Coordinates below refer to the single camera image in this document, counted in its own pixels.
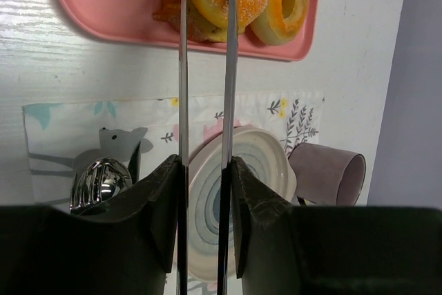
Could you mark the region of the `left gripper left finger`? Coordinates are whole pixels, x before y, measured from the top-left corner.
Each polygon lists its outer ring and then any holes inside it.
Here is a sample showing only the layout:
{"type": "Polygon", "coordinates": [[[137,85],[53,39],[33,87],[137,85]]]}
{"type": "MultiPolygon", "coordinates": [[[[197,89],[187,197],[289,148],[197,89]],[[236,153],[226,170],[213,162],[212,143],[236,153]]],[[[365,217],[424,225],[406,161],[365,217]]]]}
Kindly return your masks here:
{"type": "Polygon", "coordinates": [[[177,156],[76,216],[1,208],[2,294],[161,294],[177,227],[177,156]]]}

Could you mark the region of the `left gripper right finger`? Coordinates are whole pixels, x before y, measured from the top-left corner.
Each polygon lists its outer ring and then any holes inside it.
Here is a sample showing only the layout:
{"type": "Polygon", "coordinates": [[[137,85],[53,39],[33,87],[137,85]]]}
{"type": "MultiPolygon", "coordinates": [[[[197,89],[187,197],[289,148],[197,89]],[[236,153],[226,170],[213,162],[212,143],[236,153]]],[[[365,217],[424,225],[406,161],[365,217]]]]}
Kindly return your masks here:
{"type": "Polygon", "coordinates": [[[236,274],[245,294],[440,294],[441,212],[295,206],[232,161],[236,274]]]}

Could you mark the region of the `brown toast bread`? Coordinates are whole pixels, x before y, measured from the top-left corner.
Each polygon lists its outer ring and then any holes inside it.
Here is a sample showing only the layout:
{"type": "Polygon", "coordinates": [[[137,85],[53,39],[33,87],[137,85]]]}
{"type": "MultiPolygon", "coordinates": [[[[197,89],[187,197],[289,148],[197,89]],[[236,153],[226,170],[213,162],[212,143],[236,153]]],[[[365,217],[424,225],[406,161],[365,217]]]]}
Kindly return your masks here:
{"type": "MultiPolygon", "coordinates": [[[[167,22],[174,30],[180,31],[181,0],[160,0],[161,6],[153,13],[156,21],[167,22]]],[[[204,18],[187,0],[187,38],[194,42],[222,43],[227,41],[227,30],[213,25],[204,18]]]]}

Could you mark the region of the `metal fork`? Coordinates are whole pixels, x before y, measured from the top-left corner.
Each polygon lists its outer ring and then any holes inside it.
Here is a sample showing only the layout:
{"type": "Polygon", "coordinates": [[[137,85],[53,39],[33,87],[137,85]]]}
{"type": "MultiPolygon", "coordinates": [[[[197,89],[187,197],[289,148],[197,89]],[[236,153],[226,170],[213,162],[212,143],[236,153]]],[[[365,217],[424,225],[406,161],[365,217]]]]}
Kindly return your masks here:
{"type": "Polygon", "coordinates": [[[70,192],[70,213],[80,214],[86,208],[112,197],[115,185],[109,178],[110,158],[95,160],[81,173],[76,174],[70,192]]]}

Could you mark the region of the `metal knife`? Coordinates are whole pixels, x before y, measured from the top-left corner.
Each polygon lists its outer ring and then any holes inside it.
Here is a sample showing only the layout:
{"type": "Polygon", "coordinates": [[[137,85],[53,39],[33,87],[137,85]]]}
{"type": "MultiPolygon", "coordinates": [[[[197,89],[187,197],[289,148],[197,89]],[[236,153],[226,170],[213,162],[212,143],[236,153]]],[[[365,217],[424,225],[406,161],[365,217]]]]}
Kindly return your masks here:
{"type": "Polygon", "coordinates": [[[139,181],[141,158],[140,146],[141,142],[138,142],[128,163],[128,172],[130,173],[132,184],[139,181]]]}

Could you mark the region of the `mauve mug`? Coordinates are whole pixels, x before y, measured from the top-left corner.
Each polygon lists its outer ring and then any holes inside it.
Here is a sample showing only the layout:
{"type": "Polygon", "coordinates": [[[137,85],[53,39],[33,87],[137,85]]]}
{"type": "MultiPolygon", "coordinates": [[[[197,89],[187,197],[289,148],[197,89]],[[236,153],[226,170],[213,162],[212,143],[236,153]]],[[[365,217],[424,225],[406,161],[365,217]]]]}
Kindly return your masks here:
{"type": "Polygon", "coordinates": [[[289,156],[295,196],[321,205],[353,206],[366,174],[365,157],[353,151],[302,143],[289,156]]]}

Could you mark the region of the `ceramic plate with blue rings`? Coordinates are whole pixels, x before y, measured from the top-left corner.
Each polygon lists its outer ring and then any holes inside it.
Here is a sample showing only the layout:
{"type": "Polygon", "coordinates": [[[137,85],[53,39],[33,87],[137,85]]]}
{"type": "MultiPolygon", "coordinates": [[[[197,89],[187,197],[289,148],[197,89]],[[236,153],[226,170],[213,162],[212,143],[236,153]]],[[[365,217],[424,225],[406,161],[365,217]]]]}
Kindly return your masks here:
{"type": "MultiPolygon", "coordinates": [[[[294,197],[296,177],[279,140],[270,132],[251,126],[233,131],[233,155],[240,157],[252,174],[286,200],[294,197]]],[[[222,175],[222,135],[205,142],[189,165],[190,275],[204,282],[217,280],[222,175]]]]}

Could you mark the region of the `floral placemat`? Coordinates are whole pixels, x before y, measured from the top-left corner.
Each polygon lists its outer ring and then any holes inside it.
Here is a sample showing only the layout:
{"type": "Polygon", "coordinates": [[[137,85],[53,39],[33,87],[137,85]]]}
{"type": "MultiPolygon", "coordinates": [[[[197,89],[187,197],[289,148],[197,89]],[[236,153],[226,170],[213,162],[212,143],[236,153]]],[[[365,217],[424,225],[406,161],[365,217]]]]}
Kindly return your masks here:
{"type": "MultiPolygon", "coordinates": [[[[189,100],[189,152],[223,129],[223,97],[189,100]]],[[[287,159],[294,147],[318,141],[324,98],[315,92],[242,94],[236,97],[235,129],[251,126],[279,140],[287,159]]],[[[103,157],[127,164],[140,146],[140,175],[177,153],[178,99],[83,104],[35,104],[23,109],[35,200],[68,210],[73,178],[103,157]]],[[[189,274],[190,294],[214,294],[215,282],[189,274]]]]}

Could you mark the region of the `orange glazed donut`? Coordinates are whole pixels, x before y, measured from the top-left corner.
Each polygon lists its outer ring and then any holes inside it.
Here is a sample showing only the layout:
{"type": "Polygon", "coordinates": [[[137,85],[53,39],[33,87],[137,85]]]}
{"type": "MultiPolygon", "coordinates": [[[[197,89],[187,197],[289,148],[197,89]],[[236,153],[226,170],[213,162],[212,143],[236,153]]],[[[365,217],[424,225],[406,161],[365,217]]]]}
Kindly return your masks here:
{"type": "Polygon", "coordinates": [[[300,32],[308,6],[309,0],[268,0],[267,7],[250,28],[266,45],[286,44],[300,32]]]}

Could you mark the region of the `pink tray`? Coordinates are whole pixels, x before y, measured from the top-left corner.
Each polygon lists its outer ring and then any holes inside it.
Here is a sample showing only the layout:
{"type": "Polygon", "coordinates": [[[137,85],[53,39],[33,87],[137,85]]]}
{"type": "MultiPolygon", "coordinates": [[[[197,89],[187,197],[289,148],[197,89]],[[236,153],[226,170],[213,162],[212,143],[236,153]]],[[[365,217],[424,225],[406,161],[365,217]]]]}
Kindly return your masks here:
{"type": "MultiPolygon", "coordinates": [[[[177,49],[179,32],[155,21],[152,14],[160,0],[59,0],[66,14],[90,35],[111,42],[146,44],[177,49]]],[[[318,0],[309,0],[304,25],[296,38],[281,46],[266,46],[247,28],[239,36],[241,56],[300,61],[314,40],[318,0]]]]}

